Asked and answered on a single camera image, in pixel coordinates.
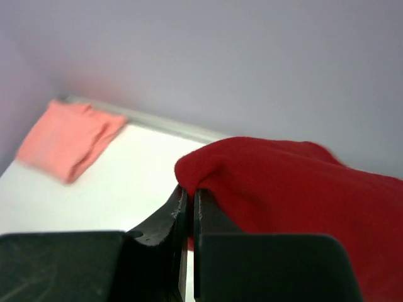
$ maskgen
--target wall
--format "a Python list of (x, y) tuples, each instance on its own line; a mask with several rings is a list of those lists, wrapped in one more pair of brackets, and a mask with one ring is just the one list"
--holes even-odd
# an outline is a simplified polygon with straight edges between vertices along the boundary
[(0, 31), (0, 174), (54, 96), (48, 80), (27, 64), (16, 45)]
[(401, 0), (13, 0), (65, 92), (230, 135), (313, 140), (403, 177)]

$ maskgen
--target red fabric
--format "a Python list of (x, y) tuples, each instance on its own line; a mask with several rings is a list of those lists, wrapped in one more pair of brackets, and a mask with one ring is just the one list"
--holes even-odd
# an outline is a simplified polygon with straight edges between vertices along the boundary
[(403, 301), (403, 181), (351, 169), (310, 142), (235, 137), (180, 159), (188, 193), (209, 189), (251, 233), (328, 233), (366, 301)]

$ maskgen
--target red cloth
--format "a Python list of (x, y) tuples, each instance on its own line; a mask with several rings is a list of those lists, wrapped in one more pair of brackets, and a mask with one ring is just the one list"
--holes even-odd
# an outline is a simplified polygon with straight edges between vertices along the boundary
[(235, 137), (180, 159), (189, 195), (209, 189), (251, 233), (328, 233), (348, 251), (365, 301), (403, 301), (403, 181), (351, 169), (310, 142)]

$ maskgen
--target pink cloth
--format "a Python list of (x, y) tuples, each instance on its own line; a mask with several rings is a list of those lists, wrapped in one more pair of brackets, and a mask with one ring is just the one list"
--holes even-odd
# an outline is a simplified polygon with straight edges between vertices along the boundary
[(94, 163), (125, 123), (124, 116), (95, 110), (90, 104), (53, 99), (16, 158), (71, 183)]

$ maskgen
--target black plastic part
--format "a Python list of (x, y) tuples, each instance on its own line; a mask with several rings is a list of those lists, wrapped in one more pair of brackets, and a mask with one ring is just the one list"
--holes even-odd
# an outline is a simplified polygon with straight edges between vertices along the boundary
[(128, 233), (0, 237), (0, 301), (184, 301), (187, 194)]
[(334, 238), (251, 235), (223, 216), (209, 192), (195, 194), (197, 301), (362, 301)]

